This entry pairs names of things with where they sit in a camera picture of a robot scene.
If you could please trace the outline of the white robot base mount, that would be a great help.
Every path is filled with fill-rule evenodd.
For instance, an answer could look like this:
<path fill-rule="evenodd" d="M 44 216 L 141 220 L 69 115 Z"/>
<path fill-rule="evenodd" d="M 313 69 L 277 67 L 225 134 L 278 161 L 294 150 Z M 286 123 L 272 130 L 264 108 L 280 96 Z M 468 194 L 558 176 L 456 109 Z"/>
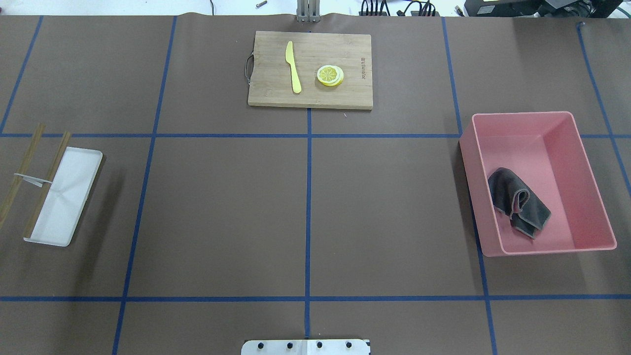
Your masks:
<path fill-rule="evenodd" d="M 370 341 L 363 339 L 252 340 L 242 355 L 370 355 Z"/>

